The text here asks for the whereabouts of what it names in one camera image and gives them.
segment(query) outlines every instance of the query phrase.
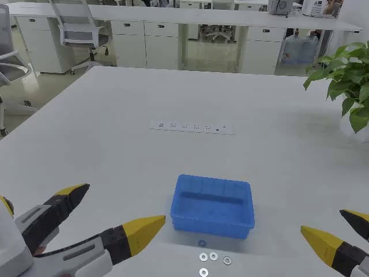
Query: chair leg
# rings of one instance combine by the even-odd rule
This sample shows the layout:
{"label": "chair leg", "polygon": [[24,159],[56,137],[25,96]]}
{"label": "chair leg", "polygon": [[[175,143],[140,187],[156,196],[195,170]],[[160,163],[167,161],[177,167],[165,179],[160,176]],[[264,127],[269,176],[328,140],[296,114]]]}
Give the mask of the chair leg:
{"label": "chair leg", "polygon": [[3,137],[7,135],[7,131],[4,126],[4,110],[5,110],[4,103],[0,103],[0,134]]}
{"label": "chair leg", "polygon": [[25,111],[27,114],[37,112],[37,108],[21,105],[15,102],[6,102],[5,108],[10,111]]}

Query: electrical outlet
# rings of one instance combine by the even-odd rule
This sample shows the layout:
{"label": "electrical outlet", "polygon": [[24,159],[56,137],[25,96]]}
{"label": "electrical outlet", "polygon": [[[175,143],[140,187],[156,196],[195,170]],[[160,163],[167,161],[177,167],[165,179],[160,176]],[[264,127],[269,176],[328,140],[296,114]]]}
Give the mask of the electrical outlet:
{"label": "electrical outlet", "polygon": [[176,121],[152,121],[150,129],[193,133],[234,134],[231,124],[178,123]]}

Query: white chair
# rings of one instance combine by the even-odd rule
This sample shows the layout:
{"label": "white chair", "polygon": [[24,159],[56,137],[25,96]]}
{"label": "white chair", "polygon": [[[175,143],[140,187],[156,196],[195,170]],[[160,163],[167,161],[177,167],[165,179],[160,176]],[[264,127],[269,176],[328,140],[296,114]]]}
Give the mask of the white chair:
{"label": "white chair", "polygon": [[[14,50],[12,41],[12,30],[10,27],[9,8],[0,4],[0,87],[10,85],[18,78],[25,77],[32,71],[31,67],[25,63],[17,50]],[[0,97],[0,134],[7,135],[4,126],[4,111],[16,110],[34,113],[36,108],[30,107],[31,103],[25,101],[24,105],[5,101]]]}
{"label": "white chair", "polygon": [[90,61],[72,67],[71,74],[79,68],[87,67],[89,70],[95,65],[101,65],[95,62],[92,50],[105,45],[109,41],[109,36],[101,33],[105,26],[96,26],[86,0],[48,1],[59,21],[61,44],[89,48]]}

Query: metal washer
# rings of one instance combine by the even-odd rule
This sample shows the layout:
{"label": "metal washer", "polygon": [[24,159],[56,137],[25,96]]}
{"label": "metal washer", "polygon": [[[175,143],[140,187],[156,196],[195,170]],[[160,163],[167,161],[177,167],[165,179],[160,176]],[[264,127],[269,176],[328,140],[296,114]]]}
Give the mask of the metal washer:
{"label": "metal washer", "polygon": [[230,265],[232,263],[232,259],[228,256],[225,256],[223,262],[225,265]]}
{"label": "metal washer", "polygon": [[218,254],[215,252],[210,253],[209,256],[212,261],[216,261],[218,259]]}
{"label": "metal washer", "polygon": [[208,260],[208,254],[206,253],[201,253],[199,256],[200,261],[207,261]]}
{"label": "metal washer", "polygon": [[209,275],[209,271],[206,268],[201,268],[199,273],[201,277],[207,277]]}

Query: desk drawer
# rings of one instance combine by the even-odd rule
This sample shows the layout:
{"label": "desk drawer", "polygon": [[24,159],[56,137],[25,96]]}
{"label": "desk drawer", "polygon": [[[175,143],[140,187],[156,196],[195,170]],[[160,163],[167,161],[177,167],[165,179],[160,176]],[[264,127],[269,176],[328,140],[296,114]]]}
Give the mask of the desk drawer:
{"label": "desk drawer", "polygon": [[200,3],[199,2],[180,2],[179,3],[179,7],[180,8],[185,8],[185,9],[199,9],[200,8]]}
{"label": "desk drawer", "polygon": [[49,31],[50,23],[47,17],[17,17],[21,29]]}
{"label": "desk drawer", "polygon": [[116,35],[143,35],[143,21],[112,21],[112,33]]}
{"label": "desk drawer", "polygon": [[261,8],[260,4],[239,4],[238,6],[238,10],[255,10],[255,11],[259,11],[259,9]]}
{"label": "desk drawer", "polygon": [[285,34],[284,28],[249,27],[248,40],[262,40],[264,42],[281,42]]}
{"label": "desk drawer", "polygon": [[178,24],[176,23],[160,23],[145,22],[146,36],[173,36],[178,37]]}

